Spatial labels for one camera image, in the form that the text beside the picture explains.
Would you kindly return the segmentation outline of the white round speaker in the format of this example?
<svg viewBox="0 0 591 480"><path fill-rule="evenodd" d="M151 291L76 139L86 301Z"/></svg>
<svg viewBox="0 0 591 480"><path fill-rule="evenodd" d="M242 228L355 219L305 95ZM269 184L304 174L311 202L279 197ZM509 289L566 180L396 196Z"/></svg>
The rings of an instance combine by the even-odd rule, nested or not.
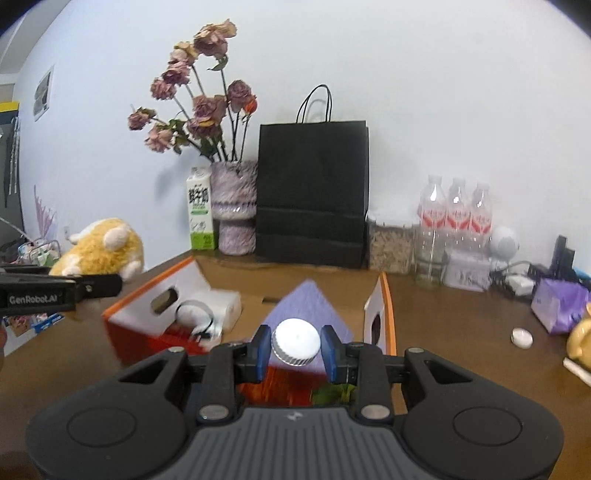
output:
<svg viewBox="0 0 591 480"><path fill-rule="evenodd" d="M514 230L506 226L497 226L489 239L492 257L509 262L520 249L519 238Z"/></svg>

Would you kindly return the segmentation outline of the dried pink rose bouquet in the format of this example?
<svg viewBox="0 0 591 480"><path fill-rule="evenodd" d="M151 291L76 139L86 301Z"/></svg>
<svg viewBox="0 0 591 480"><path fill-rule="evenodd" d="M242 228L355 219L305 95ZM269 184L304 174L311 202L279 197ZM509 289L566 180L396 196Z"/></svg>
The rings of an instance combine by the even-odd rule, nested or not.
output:
<svg viewBox="0 0 591 480"><path fill-rule="evenodd" d="M133 108L130 131L145 131L144 145L152 152L180 154L192 147L211 163L240 163L250 120L259 107L256 94L243 80L228 81L228 41L238 27L226 19L208 23L192 39L177 42L166 68L150 84L150 96L171 102L169 119L155 109Z"/></svg>

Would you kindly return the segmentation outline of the red orange cardboard box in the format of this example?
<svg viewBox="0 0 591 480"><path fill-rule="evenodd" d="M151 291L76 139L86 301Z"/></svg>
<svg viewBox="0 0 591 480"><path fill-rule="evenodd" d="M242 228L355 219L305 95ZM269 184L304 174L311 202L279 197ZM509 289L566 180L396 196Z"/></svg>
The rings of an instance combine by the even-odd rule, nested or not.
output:
<svg viewBox="0 0 591 480"><path fill-rule="evenodd" d="M126 366L179 346L190 355L205 354L231 341L249 341L271 308L305 280L318 288L353 332L353 341L397 353L394 310L385 274L334 267L264 264L233 257L228 260L188 257L157 272L150 270L132 283L131 292L107 308L102 318L114 351ZM235 326L215 340L198 340L178 325L174 311L201 290L235 291L242 313ZM252 405L308 407L346 400L341 388L329 385L321 352L304 367L290 367L270 355L266 378L239 388Z"/></svg>

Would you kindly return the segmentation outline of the right clear water bottle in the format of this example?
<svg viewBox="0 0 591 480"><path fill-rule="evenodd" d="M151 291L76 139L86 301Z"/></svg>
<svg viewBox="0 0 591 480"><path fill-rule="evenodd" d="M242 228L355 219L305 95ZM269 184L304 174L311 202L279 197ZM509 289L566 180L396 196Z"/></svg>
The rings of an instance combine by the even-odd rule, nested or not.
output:
<svg viewBox="0 0 591 480"><path fill-rule="evenodd" d="M470 204L469 246L473 252L482 252L492 229L492 203L489 185L478 183Z"/></svg>

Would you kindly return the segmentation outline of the black upright device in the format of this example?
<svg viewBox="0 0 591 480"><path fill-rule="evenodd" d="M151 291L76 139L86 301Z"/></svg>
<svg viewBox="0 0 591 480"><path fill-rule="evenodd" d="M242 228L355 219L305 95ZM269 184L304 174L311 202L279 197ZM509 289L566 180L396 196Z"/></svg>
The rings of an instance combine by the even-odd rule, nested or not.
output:
<svg viewBox="0 0 591 480"><path fill-rule="evenodd" d="M556 280L576 282L578 277L573 268L574 257L575 251L567 247L567 238L559 235L549 267L551 277Z"/></svg>

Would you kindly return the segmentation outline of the yellow white plush toy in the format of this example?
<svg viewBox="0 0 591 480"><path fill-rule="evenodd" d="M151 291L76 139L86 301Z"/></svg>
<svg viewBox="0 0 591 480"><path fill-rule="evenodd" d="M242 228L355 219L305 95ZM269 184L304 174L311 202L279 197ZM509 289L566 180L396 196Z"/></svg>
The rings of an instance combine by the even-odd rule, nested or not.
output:
<svg viewBox="0 0 591 480"><path fill-rule="evenodd" d="M117 274L129 282L144 270L142 240L119 218L95 221L68 241L72 247L53 265L51 276Z"/></svg>

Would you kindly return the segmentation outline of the purple fabric drawstring pouch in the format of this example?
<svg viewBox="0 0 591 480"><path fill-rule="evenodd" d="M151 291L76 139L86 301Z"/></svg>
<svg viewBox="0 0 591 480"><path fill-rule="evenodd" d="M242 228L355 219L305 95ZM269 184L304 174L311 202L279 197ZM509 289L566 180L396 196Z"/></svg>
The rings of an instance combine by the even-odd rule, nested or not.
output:
<svg viewBox="0 0 591 480"><path fill-rule="evenodd" d="M307 321L314 325L318 332L321 332L324 326L332 326L342 343L353 341L353 332L315 281L305 280L283 296L276 306L271 308L262 324L274 329L288 318Z"/></svg>

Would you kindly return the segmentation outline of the white ribbed bottle cap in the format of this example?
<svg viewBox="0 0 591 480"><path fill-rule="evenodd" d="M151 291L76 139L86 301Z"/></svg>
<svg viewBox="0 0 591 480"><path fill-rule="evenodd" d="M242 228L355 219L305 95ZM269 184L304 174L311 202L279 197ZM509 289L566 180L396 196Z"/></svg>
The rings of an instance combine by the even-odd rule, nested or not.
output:
<svg viewBox="0 0 591 480"><path fill-rule="evenodd" d="M300 318L288 318L271 335L273 354L290 367L311 364L321 350L321 337L313 324Z"/></svg>

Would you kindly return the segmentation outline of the clear container with seeds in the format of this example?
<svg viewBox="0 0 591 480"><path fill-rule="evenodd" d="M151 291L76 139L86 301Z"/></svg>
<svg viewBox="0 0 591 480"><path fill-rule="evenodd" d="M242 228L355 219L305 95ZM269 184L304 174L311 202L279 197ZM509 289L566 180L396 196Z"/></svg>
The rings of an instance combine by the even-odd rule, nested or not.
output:
<svg viewBox="0 0 591 480"><path fill-rule="evenodd" d="M415 225L391 215L370 211L369 267L372 270L408 275L414 259Z"/></svg>

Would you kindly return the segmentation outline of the translucent plastic wipes box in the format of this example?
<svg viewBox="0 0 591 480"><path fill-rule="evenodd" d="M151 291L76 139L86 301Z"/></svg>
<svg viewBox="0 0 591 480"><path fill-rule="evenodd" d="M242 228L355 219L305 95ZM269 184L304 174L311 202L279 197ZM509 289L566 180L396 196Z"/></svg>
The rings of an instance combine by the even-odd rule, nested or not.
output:
<svg viewBox="0 0 591 480"><path fill-rule="evenodd" d="M201 290L175 308L175 322L198 340L215 340L235 326L242 313L242 297L228 290Z"/></svg>

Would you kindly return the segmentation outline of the left clear water bottle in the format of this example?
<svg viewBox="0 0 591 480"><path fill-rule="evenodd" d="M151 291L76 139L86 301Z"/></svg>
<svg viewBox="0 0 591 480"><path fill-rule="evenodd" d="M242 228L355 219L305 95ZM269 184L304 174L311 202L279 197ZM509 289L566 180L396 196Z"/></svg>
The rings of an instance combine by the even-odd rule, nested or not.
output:
<svg viewBox="0 0 591 480"><path fill-rule="evenodd" d="M447 200L439 175L430 175L423 189L418 206L421 240L429 245L435 244L446 224Z"/></svg>

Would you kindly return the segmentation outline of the black paper shopping bag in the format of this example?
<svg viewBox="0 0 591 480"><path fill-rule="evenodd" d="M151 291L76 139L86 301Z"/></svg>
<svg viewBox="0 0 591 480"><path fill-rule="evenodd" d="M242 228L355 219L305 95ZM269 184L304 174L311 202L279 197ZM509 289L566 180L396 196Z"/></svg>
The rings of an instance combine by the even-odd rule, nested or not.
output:
<svg viewBox="0 0 591 480"><path fill-rule="evenodd" d="M365 121L263 124L257 160L256 256L276 263L367 265L370 142Z"/></svg>

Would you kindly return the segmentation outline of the blue booklet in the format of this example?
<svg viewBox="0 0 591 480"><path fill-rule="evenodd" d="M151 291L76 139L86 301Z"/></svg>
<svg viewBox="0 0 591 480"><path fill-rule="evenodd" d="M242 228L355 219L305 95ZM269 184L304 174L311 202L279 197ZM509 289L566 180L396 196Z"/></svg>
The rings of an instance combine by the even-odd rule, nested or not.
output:
<svg viewBox="0 0 591 480"><path fill-rule="evenodd" d="M34 330L35 334L39 335L40 333L47 330L51 326L60 322L62 319L63 319L63 316L60 313L53 313L50 315L39 314L39 315L34 316L32 322L31 322L31 326L32 326L32 329Z"/></svg>

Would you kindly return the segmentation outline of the white paper stick packet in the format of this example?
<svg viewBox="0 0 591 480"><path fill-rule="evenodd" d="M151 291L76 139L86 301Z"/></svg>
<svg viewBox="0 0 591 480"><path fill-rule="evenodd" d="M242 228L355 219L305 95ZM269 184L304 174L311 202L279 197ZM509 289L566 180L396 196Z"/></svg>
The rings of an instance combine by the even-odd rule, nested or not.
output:
<svg viewBox="0 0 591 480"><path fill-rule="evenodd" d="M588 370L567 357L563 359L562 364L570 373L591 387L591 373Z"/></svg>

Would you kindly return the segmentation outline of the clear water bottle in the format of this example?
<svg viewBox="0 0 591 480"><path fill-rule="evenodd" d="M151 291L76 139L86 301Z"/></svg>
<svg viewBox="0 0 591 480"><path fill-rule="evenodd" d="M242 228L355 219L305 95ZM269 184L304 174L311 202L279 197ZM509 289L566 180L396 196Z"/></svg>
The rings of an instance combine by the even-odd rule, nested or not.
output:
<svg viewBox="0 0 591 480"><path fill-rule="evenodd" d="M470 204L469 246L473 252L482 252L492 229L492 203L489 185L478 183Z"/></svg>
<svg viewBox="0 0 591 480"><path fill-rule="evenodd" d="M429 245L435 244L446 224L447 200L439 175L430 175L423 189L418 206L421 240Z"/></svg>
<svg viewBox="0 0 591 480"><path fill-rule="evenodd" d="M462 249L470 225L470 205L466 192L466 180L454 178L447 196L446 215L447 246Z"/></svg>

